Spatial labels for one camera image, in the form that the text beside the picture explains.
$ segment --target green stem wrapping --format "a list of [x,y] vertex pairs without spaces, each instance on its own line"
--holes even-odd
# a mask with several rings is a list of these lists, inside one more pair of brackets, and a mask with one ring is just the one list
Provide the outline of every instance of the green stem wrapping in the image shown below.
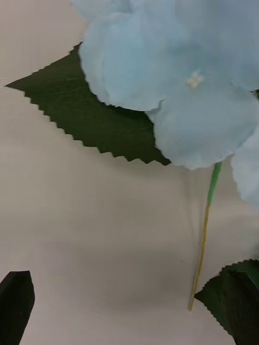
[[215,167],[212,173],[212,179],[210,180],[210,186],[209,186],[209,192],[208,192],[208,198],[207,198],[208,204],[212,203],[212,197],[213,197],[213,193],[217,184],[217,179],[219,177],[221,167],[222,167],[222,162],[215,164]]

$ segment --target white background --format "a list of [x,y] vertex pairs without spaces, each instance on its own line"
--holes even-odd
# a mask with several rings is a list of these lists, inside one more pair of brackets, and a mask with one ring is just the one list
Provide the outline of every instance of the white background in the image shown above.
[[[66,0],[0,2],[2,85],[67,55],[86,24]],[[234,344],[198,301],[187,311],[211,169],[128,163],[65,135],[0,88],[0,280],[30,270],[22,345]],[[226,162],[199,289],[258,257],[258,211]]]

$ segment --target black object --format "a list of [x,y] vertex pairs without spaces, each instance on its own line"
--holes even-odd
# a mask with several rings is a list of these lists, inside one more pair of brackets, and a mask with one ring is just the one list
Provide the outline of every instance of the black object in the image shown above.
[[259,261],[225,267],[195,297],[237,345],[259,344]]
[[29,271],[10,272],[0,283],[0,345],[18,345],[35,302]]

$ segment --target yellow stem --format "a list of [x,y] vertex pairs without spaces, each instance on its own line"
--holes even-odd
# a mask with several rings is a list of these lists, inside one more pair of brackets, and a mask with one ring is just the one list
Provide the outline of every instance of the yellow stem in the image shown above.
[[201,274],[201,268],[204,258],[204,251],[205,251],[205,243],[206,243],[206,237],[207,237],[207,226],[208,226],[208,218],[209,218],[209,208],[211,203],[207,202],[205,215],[204,215],[204,221],[203,221],[203,229],[202,229],[202,242],[201,242],[201,251],[200,251],[200,259],[197,267],[196,274],[194,276],[193,285],[192,285],[192,293],[190,295],[190,302],[188,306],[188,310],[191,312],[193,309],[193,303],[194,303],[194,297],[197,290],[197,285],[199,281],[199,277]]

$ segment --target green leaf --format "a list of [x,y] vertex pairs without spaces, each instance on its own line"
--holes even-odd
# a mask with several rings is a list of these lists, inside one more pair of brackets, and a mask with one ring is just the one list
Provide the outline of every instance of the green leaf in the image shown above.
[[236,343],[259,341],[259,262],[246,260],[226,266],[195,296]]
[[129,161],[170,163],[155,148],[153,124],[145,113],[107,107],[91,93],[80,68],[78,46],[65,58],[7,86],[24,91],[51,121],[85,146]]

